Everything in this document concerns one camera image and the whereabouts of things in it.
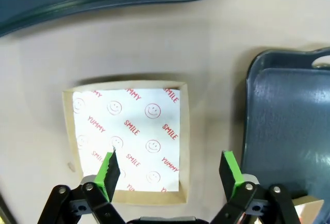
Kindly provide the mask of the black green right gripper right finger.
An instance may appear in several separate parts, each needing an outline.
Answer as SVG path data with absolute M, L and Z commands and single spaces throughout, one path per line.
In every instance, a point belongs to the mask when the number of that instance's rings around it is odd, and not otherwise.
M 254 218 L 261 224 L 301 224 L 285 186 L 263 188 L 245 180 L 232 151 L 222 152 L 219 175 L 227 203 L 211 224 L 249 224 Z

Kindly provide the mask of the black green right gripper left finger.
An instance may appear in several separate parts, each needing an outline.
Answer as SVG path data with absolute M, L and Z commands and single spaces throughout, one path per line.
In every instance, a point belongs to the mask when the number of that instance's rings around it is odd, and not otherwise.
M 84 177 L 75 189 L 52 189 L 37 224 L 78 224 L 89 214 L 98 224 L 126 224 L 111 203 L 119 176 L 116 152 L 108 152 L 98 173 Z

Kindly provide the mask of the white smiley print paper liner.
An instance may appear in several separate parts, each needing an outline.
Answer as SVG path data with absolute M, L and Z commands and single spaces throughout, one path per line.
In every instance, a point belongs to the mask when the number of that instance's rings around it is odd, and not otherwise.
M 310 204 L 300 204 L 295 206 L 295 210 L 301 224 L 312 224 L 314 221 L 314 210 Z
M 178 191 L 179 90 L 93 90 L 74 92 L 72 100 L 84 176 L 97 174 L 115 152 L 118 190 Z

